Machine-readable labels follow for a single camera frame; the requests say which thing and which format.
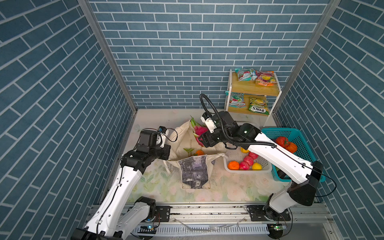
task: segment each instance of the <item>metal corner post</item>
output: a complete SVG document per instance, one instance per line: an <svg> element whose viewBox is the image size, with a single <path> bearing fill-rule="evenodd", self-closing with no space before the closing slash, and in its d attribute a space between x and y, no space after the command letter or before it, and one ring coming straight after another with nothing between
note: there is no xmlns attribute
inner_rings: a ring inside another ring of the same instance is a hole
<svg viewBox="0 0 384 240"><path fill-rule="evenodd" d="M296 65L293 67L292 72L289 75L287 82L283 87L283 90L281 92L281 96L276 103L274 112L276 112L276 110L279 109L285 96L288 94L289 89L292 87L293 83L296 81L296 78L299 75L299 72L301 71L302 67L304 66L304 63L307 61L310 53L312 52L312 49L314 48L317 41L319 40L321 34L323 33L325 27L327 26L329 20L331 19L332 15L335 12L340 1L341 0L329 0L328 5L324 9L323 15L321 16L318 24L316 25L315 29L313 30L311 37L309 38L307 44L305 45L303 52L299 56L299 59L297 60Z"/></svg>
<svg viewBox="0 0 384 240"><path fill-rule="evenodd" d="M101 50L103 51L103 53L105 55L105 58L107 59L107 61L109 63L109 66L112 69L113 74L116 77L117 82L119 83L119 85L121 87L122 92L124 93L125 98L127 99L128 104L132 108L133 112L136 113L137 107L136 107L131 95L129 94L128 88L124 82L124 79L121 75L121 72L118 68L118 65L115 61L115 58L113 57L112 52L111 52L111 50L107 44L107 41L104 37L104 34L101 31L101 28L100 28L100 25L96 19L96 16L92 11L92 7L91 7L89 1L88 0L78 0L78 2L79 2L81 10L84 13L85 18L87 19L95 37L96 37L96 40L98 41L98 43L101 47Z"/></svg>

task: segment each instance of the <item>snack package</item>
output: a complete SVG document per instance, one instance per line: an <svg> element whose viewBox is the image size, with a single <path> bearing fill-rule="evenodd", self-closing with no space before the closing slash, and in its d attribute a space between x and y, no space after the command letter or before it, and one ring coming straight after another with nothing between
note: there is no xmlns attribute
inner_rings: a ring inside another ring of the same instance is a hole
<svg viewBox="0 0 384 240"><path fill-rule="evenodd" d="M263 86L273 86L277 84L273 71L258 71L254 79L256 84Z"/></svg>
<svg viewBox="0 0 384 240"><path fill-rule="evenodd" d="M245 108L244 93L231 93L228 106L234 108Z"/></svg>
<svg viewBox="0 0 384 240"><path fill-rule="evenodd" d="M237 73L239 81L254 80L252 77L256 75L256 70L254 68L235 68L235 72Z"/></svg>
<svg viewBox="0 0 384 240"><path fill-rule="evenodd" d="M268 101L259 98L250 98L249 111L269 115Z"/></svg>

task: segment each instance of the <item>dragon fruit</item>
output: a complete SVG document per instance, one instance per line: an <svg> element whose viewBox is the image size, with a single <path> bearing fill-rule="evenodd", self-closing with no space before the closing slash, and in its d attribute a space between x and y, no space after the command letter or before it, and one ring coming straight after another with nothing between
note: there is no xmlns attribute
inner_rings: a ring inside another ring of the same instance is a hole
<svg viewBox="0 0 384 240"><path fill-rule="evenodd" d="M191 125L193 127L193 135L195 136L196 138L196 141L197 143L204 147L204 144L202 142L199 141L199 137L201 134L205 133L208 131L208 128L207 127L203 127L201 126L200 124L198 124L195 119L191 118Z"/></svg>

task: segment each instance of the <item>tile wall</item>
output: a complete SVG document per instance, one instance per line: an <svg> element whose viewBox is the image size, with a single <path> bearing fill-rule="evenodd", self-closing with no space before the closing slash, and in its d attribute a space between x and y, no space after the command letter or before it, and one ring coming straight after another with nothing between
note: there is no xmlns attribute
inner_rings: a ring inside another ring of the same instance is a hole
<svg viewBox="0 0 384 240"><path fill-rule="evenodd" d="M381 0L342 0L278 110L336 181L324 200L345 239L384 239L383 12Z"/></svg>
<svg viewBox="0 0 384 240"><path fill-rule="evenodd" d="M0 239L66 239L132 114L76 0L0 1Z"/></svg>
<svg viewBox="0 0 384 240"><path fill-rule="evenodd" d="M276 71L283 86L328 1L91 4L139 108L199 108L200 93L224 106L229 69Z"/></svg>

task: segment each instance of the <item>lemon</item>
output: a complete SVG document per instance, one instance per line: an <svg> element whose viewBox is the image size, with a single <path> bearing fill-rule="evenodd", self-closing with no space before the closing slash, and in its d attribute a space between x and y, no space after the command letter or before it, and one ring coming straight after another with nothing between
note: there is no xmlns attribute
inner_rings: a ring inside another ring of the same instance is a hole
<svg viewBox="0 0 384 240"><path fill-rule="evenodd" d="M252 165L252 170L261 170L263 167L260 165L260 163L255 162Z"/></svg>
<svg viewBox="0 0 384 240"><path fill-rule="evenodd" d="M242 153L249 153L250 152L249 150L245 150L244 148L241 148L240 150Z"/></svg>

